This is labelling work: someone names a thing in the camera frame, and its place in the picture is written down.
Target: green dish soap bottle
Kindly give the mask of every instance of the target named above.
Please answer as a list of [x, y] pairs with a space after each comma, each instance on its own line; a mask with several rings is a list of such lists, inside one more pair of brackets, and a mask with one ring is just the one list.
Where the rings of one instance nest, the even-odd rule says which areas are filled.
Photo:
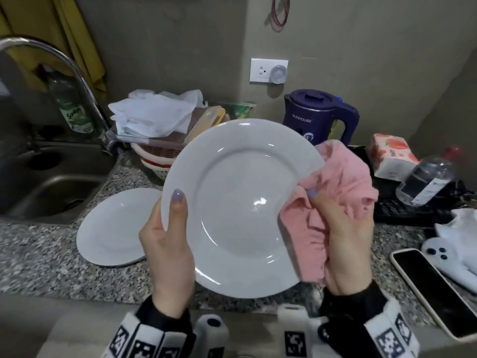
[[94, 132], [94, 123], [81, 105], [75, 79], [48, 65], [43, 68], [48, 75], [48, 89], [71, 130], [83, 134]]

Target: phone screen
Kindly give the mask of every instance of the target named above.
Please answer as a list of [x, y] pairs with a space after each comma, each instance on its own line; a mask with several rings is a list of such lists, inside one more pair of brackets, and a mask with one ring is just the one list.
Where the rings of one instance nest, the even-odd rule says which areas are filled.
[[475, 314], [420, 251], [404, 251], [393, 257], [455, 337], [477, 333]]

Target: fingernail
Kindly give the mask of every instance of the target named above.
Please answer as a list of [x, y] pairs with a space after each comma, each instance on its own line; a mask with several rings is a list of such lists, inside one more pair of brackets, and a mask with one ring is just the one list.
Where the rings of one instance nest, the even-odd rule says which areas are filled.
[[306, 190], [306, 194], [309, 198], [315, 198], [316, 196], [318, 196], [318, 191], [314, 187], [312, 187]]
[[179, 203], [182, 201], [182, 198], [184, 198], [184, 193], [181, 189], [176, 188], [174, 192], [172, 192], [172, 202]]

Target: bottle label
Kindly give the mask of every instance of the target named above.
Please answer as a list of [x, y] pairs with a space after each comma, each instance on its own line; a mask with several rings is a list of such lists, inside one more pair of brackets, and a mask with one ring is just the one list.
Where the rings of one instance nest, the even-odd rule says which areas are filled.
[[80, 104], [74, 104], [64, 99], [57, 99], [58, 107], [72, 130], [78, 133], [91, 133], [94, 131], [91, 120], [86, 115]]
[[437, 192], [442, 190], [446, 184], [451, 180], [449, 179], [433, 179], [419, 194], [414, 197], [412, 203], [424, 205], [433, 198]]

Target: outlet cover plate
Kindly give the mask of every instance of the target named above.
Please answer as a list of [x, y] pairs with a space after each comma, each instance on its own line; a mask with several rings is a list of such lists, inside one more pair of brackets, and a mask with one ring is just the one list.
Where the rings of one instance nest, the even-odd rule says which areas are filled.
[[270, 71], [277, 65], [288, 68], [288, 60], [252, 58], [250, 62], [250, 81], [269, 83]]

